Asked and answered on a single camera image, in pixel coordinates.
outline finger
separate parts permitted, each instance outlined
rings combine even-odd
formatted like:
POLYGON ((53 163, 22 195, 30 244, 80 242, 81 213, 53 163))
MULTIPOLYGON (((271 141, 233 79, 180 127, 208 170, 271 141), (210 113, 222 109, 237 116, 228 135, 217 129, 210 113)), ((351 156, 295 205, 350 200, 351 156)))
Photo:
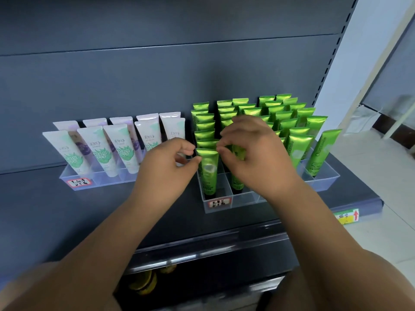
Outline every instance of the finger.
POLYGON ((243 170, 244 162, 238 159, 235 154, 226 147, 216 147, 216 151, 220 154, 222 162, 229 168, 232 174, 237 177, 243 170))
POLYGON ((252 132, 246 130, 231 131, 222 136, 219 142, 217 142, 216 148, 231 144, 241 146, 242 148, 248 148, 248 145, 253 142, 252 135, 252 132))
POLYGON ((177 152, 182 152, 183 154, 186 154, 186 155, 192 155, 193 150, 195 149, 195 146, 192 143, 190 143, 189 141, 186 141, 183 138, 172 138, 166 142, 161 143, 157 147, 163 148, 163 150, 168 151, 172 154, 176 154, 177 152))
POLYGON ((176 154, 174 156, 174 160, 178 162, 179 164, 185 165, 187 164, 187 159, 183 157, 182 155, 176 154))
POLYGON ((190 182, 190 179, 194 176, 196 171, 198 170, 199 163, 202 161, 202 157, 195 156, 189 160, 184 166, 178 167, 178 171, 180 174, 180 178, 184 179, 187 183, 190 182))

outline handwritten price tag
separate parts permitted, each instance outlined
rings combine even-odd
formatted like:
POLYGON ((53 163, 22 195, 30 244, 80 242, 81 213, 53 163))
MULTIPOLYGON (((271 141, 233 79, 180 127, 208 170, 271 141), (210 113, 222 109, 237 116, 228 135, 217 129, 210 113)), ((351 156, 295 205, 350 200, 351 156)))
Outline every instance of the handwritten price tag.
POLYGON ((218 200, 210 201, 209 202, 209 207, 212 209, 212 208, 215 208, 215 207, 218 207, 218 206, 231 204, 231 201, 232 201, 231 197, 220 198, 218 200))
POLYGON ((91 185, 92 181, 88 178, 79 178, 79 179, 74 179, 74 180, 68 180, 66 181, 66 183, 72 187, 82 187, 82 186, 86 186, 86 185, 91 185))
POLYGON ((342 225, 359 221, 359 209, 348 209, 347 211, 334 213, 334 215, 342 225))

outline yellow shelf label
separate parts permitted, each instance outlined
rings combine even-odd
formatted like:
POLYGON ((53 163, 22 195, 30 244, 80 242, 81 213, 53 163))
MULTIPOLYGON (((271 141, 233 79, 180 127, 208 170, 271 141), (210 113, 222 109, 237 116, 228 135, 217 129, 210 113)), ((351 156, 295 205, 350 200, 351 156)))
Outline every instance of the yellow shelf label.
POLYGON ((347 211, 334 213, 334 215, 342 225, 359 221, 359 209, 348 209, 347 211))

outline clear acrylic organizer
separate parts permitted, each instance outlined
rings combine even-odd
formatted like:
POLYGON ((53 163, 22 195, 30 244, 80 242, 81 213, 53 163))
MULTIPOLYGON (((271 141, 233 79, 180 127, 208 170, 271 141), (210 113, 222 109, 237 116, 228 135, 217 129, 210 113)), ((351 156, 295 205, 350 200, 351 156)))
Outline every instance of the clear acrylic organizer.
MULTIPOLYGON (((316 192, 325 191, 336 181, 340 175, 327 163, 324 162, 319 173, 313 177, 305 169, 308 159, 304 159, 298 164, 297 173, 301 178, 316 192)), ((216 197, 205 199, 203 193, 202 179, 198 171, 198 181, 200 195, 202 197, 205 213, 223 211, 235 207, 246 206, 265 202, 265 199, 248 187, 244 187, 239 194, 233 194, 231 189, 231 173, 225 172, 222 162, 219 160, 217 166, 216 197)))
MULTIPOLYGON (((142 151, 142 156, 144 157, 146 150, 140 151, 142 151)), ((90 173, 79 175, 69 165, 66 165, 59 178, 75 191, 135 181, 137 173, 129 173, 127 168, 124 166, 122 159, 119 156, 116 157, 118 172, 118 176, 116 177, 108 177, 107 173, 93 157, 93 159, 91 159, 92 163, 90 173)))

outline forearm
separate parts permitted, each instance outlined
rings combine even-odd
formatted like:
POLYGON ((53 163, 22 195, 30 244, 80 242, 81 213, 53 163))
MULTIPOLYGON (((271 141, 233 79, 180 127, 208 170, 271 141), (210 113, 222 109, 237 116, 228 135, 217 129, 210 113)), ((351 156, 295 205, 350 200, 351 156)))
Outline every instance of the forearm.
POLYGON ((127 201, 6 310, 100 310, 132 254, 162 216, 127 201))
POLYGON ((316 301, 319 306, 333 306, 335 302, 378 310, 394 303, 402 308, 412 306, 307 184, 298 184, 298 189, 271 203, 287 230, 312 293, 315 284, 324 288, 326 299, 316 301))

